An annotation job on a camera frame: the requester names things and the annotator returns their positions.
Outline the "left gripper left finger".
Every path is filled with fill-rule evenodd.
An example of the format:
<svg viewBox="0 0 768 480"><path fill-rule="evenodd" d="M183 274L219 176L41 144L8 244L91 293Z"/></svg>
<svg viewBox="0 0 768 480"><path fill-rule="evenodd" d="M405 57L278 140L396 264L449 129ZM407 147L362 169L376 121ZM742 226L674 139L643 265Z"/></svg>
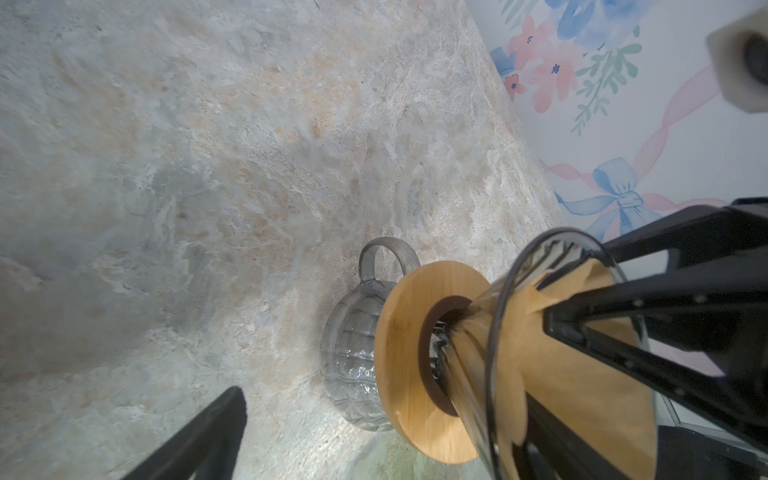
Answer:
<svg viewBox="0 0 768 480"><path fill-rule="evenodd" d="M232 386L125 479L230 479L246 424L244 393Z"/></svg>

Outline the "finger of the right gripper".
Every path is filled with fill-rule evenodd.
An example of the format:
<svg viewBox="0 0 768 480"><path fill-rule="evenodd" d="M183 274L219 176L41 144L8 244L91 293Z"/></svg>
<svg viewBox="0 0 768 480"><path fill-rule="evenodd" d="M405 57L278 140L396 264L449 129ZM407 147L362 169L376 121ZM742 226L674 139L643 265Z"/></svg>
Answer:
<svg viewBox="0 0 768 480"><path fill-rule="evenodd" d="M626 281L618 264L661 251L663 274ZM765 291L767 205L693 206L621 236L552 272L539 291Z"/></svg>
<svg viewBox="0 0 768 480"><path fill-rule="evenodd" d="M630 319L651 340L700 352L707 375L597 327ZM577 294L545 309L550 337L706 418L758 450L767 447L767 283L641 290L638 282Z"/></svg>

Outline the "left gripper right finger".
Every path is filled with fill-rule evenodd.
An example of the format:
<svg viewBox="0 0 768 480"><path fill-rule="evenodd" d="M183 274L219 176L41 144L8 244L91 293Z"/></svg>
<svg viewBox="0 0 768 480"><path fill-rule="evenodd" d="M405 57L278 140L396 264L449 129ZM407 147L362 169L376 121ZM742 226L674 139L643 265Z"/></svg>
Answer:
<svg viewBox="0 0 768 480"><path fill-rule="evenodd" d="M522 479L627 479L530 394Z"/></svg>

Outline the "grey glass dripper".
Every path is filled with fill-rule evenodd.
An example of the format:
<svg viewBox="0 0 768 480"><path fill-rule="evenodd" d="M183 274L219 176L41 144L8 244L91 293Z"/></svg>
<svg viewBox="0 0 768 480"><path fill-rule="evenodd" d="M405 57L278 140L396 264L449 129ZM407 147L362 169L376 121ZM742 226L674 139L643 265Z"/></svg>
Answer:
<svg viewBox="0 0 768 480"><path fill-rule="evenodd" d="M521 478L521 445L527 432L527 403L520 375L498 362L505 308L527 285L598 252L600 243L575 229L555 229L529 244L509 273L449 314L436 329L434 374L461 418L478 454L496 479ZM630 319L609 320L601 333L644 348L642 328Z"/></svg>

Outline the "grey glass carafe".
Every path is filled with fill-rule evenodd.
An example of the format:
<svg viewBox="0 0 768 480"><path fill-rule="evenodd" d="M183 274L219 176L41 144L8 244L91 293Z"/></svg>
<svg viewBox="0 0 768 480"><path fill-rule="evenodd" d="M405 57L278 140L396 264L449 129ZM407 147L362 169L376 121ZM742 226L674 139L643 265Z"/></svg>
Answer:
<svg viewBox="0 0 768 480"><path fill-rule="evenodd" d="M395 256L404 275L420 266L416 252L401 239L369 241L359 257L360 282L332 310L320 346L327 398L345 421L369 432L393 428L378 392L374 344L383 306L396 284L376 277L379 248Z"/></svg>

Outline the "wooden ring dripper base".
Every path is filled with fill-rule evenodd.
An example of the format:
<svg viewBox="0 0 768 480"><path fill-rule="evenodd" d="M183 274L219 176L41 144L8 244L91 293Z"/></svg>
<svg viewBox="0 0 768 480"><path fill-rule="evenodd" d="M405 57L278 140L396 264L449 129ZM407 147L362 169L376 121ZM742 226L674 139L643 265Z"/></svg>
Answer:
<svg viewBox="0 0 768 480"><path fill-rule="evenodd" d="M430 367L437 321L469 306L490 286L477 270L442 260L408 273L392 289L374 342L376 383L395 431L420 453L445 464L478 458L464 424Z"/></svg>

